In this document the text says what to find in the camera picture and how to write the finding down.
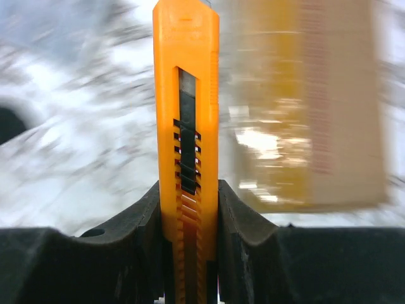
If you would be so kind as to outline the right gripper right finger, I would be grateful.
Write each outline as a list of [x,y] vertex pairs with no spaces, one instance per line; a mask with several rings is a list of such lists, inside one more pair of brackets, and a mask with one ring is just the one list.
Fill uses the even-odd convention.
[[225,303],[403,303],[404,229],[277,226],[218,190]]

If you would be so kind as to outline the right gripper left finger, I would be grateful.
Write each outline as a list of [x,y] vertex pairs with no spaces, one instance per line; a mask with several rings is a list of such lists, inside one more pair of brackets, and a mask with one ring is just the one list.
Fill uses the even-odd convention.
[[79,237],[1,230],[2,303],[152,303],[163,293],[159,187]]

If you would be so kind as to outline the brown cardboard express box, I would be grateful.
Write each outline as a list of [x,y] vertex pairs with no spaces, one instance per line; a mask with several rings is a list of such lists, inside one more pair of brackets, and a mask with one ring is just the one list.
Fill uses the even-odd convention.
[[229,1],[242,200],[261,213],[386,200],[373,1]]

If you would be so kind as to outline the orange utility knife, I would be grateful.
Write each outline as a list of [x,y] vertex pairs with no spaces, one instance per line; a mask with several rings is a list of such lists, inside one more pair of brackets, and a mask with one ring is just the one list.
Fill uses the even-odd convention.
[[206,1],[159,1],[153,9],[167,303],[218,300],[219,31]]

